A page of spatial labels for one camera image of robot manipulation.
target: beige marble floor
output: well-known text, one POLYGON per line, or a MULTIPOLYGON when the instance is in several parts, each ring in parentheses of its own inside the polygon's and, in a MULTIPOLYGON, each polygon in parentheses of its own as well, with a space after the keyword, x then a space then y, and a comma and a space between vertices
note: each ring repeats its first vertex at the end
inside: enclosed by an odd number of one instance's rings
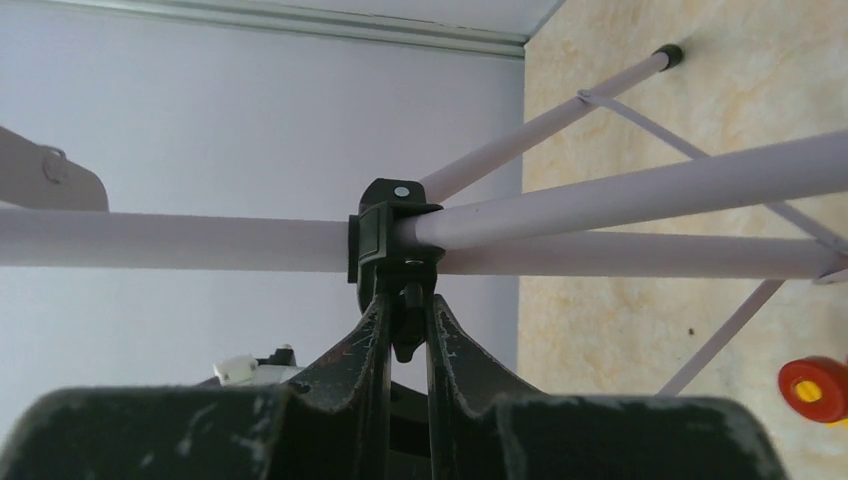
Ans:
MULTIPOLYGON (((675 42, 686 61, 619 99, 707 152, 847 129, 846 19, 844 0, 568 0, 528 45, 525 116, 675 42)), ((524 188, 683 160, 629 122, 596 111, 525 155, 524 188)), ((848 235, 848 195, 792 203, 848 235)), ((617 230, 801 236, 762 207, 617 230)), ((523 278, 519 373, 549 392, 655 393, 756 284, 523 278)), ((846 353, 848 285, 789 282, 684 394, 746 405, 794 478, 848 478, 848 429, 803 420, 775 382, 787 361, 846 353)))

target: red round object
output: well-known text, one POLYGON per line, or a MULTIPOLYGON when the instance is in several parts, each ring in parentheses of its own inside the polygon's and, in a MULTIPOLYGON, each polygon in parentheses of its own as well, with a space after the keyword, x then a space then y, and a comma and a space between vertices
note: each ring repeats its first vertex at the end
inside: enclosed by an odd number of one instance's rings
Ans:
POLYGON ((789 362, 777 375, 780 393, 796 412, 814 422, 834 423, 848 418, 848 365, 828 357, 807 357, 789 362), (821 398, 802 400, 795 387, 805 381, 821 389, 821 398))

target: black rubber foot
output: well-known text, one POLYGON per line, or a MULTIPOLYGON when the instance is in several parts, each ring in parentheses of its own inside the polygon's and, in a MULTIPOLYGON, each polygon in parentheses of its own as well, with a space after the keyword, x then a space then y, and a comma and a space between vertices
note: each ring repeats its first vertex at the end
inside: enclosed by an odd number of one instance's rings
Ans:
POLYGON ((679 46, 669 43, 667 45, 663 45, 658 48, 654 53, 664 53, 668 55, 668 65, 665 66, 661 72, 668 70, 669 68, 676 67, 680 62, 683 61, 683 49, 679 46))

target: yellow center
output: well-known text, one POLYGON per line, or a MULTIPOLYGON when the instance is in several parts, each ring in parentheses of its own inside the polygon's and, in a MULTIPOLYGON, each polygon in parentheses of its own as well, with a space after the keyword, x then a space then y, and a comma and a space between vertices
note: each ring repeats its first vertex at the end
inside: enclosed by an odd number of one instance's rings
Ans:
POLYGON ((803 402, 818 402, 822 397, 821 387, 816 382, 804 380, 795 385, 795 395, 798 395, 803 402))

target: white metal tube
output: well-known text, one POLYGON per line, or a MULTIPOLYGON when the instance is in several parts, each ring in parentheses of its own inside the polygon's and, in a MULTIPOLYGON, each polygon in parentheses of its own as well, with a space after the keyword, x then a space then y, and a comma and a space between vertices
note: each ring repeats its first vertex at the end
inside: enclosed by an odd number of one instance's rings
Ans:
POLYGON ((815 279, 848 267, 815 240, 580 232, 451 250, 458 275, 815 279))
POLYGON ((837 132, 448 208, 401 222, 399 234, 453 250, 845 190, 848 132, 837 132))
POLYGON ((748 320, 754 317, 760 308, 783 285, 783 280, 766 280, 761 283, 733 315, 707 340, 707 343, 695 352, 695 355, 668 381, 657 393, 657 396, 675 396, 718 355, 733 337, 742 330, 748 320))
MULTIPOLYGON (((600 83, 592 88, 592 91, 606 97, 615 97, 666 68, 668 63, 668 55, 656 53, 600 83)), ((574 97, 511 133, 424 177, 421 184, 427 192, 427 201, 442 203, 546 138, 585 117, 596 108, 595 105, 574 97)))
POLYGON ((0 209, 0 266, 345 272, 347 223, 0 209))

